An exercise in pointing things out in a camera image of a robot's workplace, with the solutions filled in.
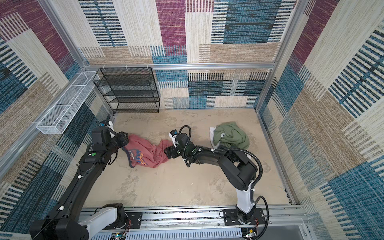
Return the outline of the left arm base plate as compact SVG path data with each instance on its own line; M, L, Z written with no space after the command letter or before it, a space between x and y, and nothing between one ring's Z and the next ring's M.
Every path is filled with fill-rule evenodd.
M126 212L123 220L117 220L116 222L108 225L104 230L118 230L123 231L127 229L139 229L142 224L142 212Z

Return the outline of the red shirt with grey collar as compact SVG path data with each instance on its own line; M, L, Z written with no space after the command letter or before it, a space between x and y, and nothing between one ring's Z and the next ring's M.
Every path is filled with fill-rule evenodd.
M129 143L123 147L128 156L129 166L157 168L169 159L164 150L172 146L172 141L161 140L158 145L153 145L147 139L137 135L129 135Z

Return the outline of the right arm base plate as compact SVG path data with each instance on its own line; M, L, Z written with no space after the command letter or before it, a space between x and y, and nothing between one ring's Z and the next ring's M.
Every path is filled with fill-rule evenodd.
M267 222L267 215L261 208L253 208L249 213L244 213L239 209L224 209L219 216L224 219L226 226L264 225Z

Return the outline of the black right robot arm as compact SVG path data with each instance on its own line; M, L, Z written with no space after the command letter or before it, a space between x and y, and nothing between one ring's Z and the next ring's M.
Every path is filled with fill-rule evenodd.
M249 224L256 210L254 188L263 175L261 161L251 152L235 147L211 149L196 146L186 133L169 133L173 146L164 150L168 159L182 157L189 168L193 164L218 166L237 191L236 213L241 224Z

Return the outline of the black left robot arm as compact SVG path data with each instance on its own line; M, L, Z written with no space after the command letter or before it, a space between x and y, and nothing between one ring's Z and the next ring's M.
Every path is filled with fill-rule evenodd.
M109 204L80 222L84 203L96 180L111 165L112 155L129 143L129 135L103 126L92 131L92 142L81 157L78 169L58 203L42 220L30 226L33 240L90 240L104 228L121 229L128 224L123 204Z

